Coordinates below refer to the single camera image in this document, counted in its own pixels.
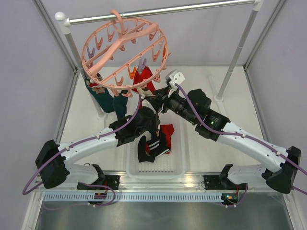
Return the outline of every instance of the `plastic tray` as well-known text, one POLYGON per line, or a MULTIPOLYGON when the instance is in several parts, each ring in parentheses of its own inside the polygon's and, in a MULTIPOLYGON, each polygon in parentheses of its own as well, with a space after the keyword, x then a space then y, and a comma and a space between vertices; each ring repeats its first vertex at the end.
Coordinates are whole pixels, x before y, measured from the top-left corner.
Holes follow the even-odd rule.
MULTIPOLYGON (((154 163, 139 163, 137 149, 141 137, 136 138, 133 143, 130 143, 130 146, 127 146, 126 169, 127 175, 132 178, 142 180, 174 179, 182 177, 186 172, 185 141, 187 137, 183 131, 182 119, 172 114, 171 111, 167 114, 161 114, 159 117, 162 125, 173 124, 174 126, 170 154, 156 157, 154 163)), ((143 135, 149 140, 149 132, 145 132, 143 135)))

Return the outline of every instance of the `gray wall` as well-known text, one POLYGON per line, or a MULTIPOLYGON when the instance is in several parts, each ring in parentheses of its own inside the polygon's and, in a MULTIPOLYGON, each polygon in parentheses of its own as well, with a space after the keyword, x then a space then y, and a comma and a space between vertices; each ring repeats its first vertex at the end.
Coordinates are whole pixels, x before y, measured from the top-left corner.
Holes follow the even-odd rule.
MULTIPOLYGON (((209 2, 212 0, 42 0, 52 18, 58 11, 70 18, 109 14, 112 9, 118 12, 136 11, 174 5, 209 2)), ((257 41, 265 23, 278 0, 265 0, 254 26, 242 50, 239 64, 244 64, 257 41)), ((158 22, 165 33, 172 55, 169 66, 179 65, 229 65, 236 46, 252 10, 252 4, 230 6, 200 11, 180 12, 146 17, 158 22)), ((104 24, 91 23, 75 25, 71 28, 79 51, 88 36, 104 24)), ((130 52, 120 52, 120 57, 109 61, 108 65, 125 63, 130 52)))
MULTIPOLYGON (((256 97, 273 143, 302 150, 307 169, 307 1, 289 0, 251 63, 256 97)), ((298 172, 295 185, 307 191, 298 172)), ((299 194, 307 216, 307 197, 299 194)))
POLYGON ((0 225, 21 228, 42 144, 53 139, 72 70, 30 0, 0 7, 0 225))

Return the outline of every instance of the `purple clothes peg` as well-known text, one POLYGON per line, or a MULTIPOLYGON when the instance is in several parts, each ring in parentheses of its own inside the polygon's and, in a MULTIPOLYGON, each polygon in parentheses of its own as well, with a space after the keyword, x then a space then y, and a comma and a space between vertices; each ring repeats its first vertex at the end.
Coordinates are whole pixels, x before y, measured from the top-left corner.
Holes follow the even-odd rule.
POLYGON ((90 53, 90 49, 89 49, 89 47, 87 47, 88 58, 91 59, 92 57, 94 57, 94 54, 95 54, 95 48, 93 48, 92 52, 90 53))
POLYGON ((139 62, 139 66, 138 66, 138 73, 139 74, 142 74, 145 66, 146 66, 146 63, 147 63, 147 59, 144 58, 144 61, 143 61, 143 58, 141 57, 140 58, 140 62, 139 62))

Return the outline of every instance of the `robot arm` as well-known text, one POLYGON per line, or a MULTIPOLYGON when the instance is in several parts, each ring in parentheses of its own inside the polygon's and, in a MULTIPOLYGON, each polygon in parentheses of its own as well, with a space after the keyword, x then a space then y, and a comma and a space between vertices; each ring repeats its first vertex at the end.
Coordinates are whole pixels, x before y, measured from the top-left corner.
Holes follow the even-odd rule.
POLYGON ((196 110, 194 111, 189 102, 179 95, 176 84, 180 84, 183 80, 184 76, 177 70, 169 73, 166 77, 167 87, 156 90, 153 96, 146 96, 136 117, 125 128, 114 134, 100 138, 102 134, 117 130, 127 123, 129 116, 112 123, 108 128, 97 133, 96 137, 90 137, 90 140, 87 141, 81 140, 59 145, 56 145, 54 141, 46 142, 35 161, 38 168, 59 151, 65 149, 66 151, 63 151, 41 171, 40 175, 45 188, 56 187, 64 181, 66 183, 102 184, 104 175, 98 165, 82 166, 74 163, 97 151, 133 142, 145 131, 156 132, 160 124, 158 113, 172 110, 192 125, 196 125, 195 131, 202 137, 232 146, 261 163, 253 166, 226 165, 219 177, 225 188, 232 184, 265 181, 276 191, 290 193, 297 168, 285 161, 279 154, 299 164, 300 150, 296 147, 285 149, 274 146, 242 130, 227 117, 210 109, 211 100, 201 89, 192 90, 187 94, 196 110), (274 147, 278 154, 263 144, 274 147))

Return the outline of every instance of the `orange clothes peg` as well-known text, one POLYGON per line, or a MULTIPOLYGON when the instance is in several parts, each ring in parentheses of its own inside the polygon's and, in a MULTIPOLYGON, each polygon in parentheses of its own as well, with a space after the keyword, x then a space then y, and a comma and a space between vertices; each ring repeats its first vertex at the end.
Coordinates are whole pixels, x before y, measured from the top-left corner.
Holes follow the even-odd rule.
POLYGON ((129 73, 130 79, 133 79, 133 78, 134 78, 134 75, 135 75, 136 71, 137 71, 137 68, 134 67, 134 68, 133 68, 133 71, 131 72, 130 67, 128 66, 128 73, 129 73))

